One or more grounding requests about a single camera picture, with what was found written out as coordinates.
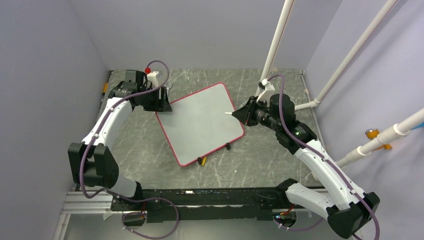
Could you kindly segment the red-framed whiteboard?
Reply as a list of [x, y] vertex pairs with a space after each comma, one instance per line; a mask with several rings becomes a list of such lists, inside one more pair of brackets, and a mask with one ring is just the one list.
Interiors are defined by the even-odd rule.
[[170, 103], [157, 112], [158, 123], [181, 167], [186, 167], [242, 138], [242, 124], [224, 112], [235, 111], [227, 86], [216, 83]]

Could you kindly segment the yellow marker cap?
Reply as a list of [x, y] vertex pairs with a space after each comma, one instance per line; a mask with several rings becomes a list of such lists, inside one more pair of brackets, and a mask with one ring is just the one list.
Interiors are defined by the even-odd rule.
[[207, 161], [207, 157], [203, 157], [201, 162], [200, 162], [200, 165], [204, 166], [206, 164], [206, 161]]

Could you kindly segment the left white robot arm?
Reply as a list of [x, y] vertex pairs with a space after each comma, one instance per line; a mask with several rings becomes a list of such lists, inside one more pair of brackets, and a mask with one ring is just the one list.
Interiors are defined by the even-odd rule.
[[172, 112], [168, 89], [160, 83], [160, 71], [126, 70], [124, 79], [109, 92], [100, 118], [81, 142], [68, 150], [71, 174], [81, 187], [100, 187], [124, 198], [131, 210], [144, 203], [142, 186], [120, 172], [112, 147], [129, 115], [138, 106], [147, 112]]

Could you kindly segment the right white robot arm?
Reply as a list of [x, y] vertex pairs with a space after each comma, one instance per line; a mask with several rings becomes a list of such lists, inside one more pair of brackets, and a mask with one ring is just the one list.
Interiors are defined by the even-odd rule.
[[319, 193], [289, 178], [276, 187], [276, 203], [282, 208], [294, 204], [312, 211], [343, 239], [357, 238], [357, 231], [373, 221], [374, 238], [379, 239], [378, 195], [365, 192], [332, 160], [311, 128], [297, 120], [295, 104], [288, 95], [274, 94], [269, 104], [257, 99], [251, 96], [231, 116], [245, 126], [262, 125], [274, 131], [279, 144], [304, 163], [327, 191]]

